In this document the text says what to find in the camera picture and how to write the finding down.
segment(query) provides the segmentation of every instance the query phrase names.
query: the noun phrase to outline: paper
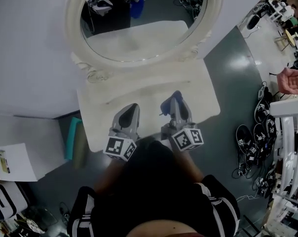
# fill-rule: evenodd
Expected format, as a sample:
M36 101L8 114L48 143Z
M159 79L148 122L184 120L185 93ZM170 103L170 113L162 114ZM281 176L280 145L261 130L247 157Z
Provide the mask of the paper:
M25 143L0 147L0 180L37 181Z

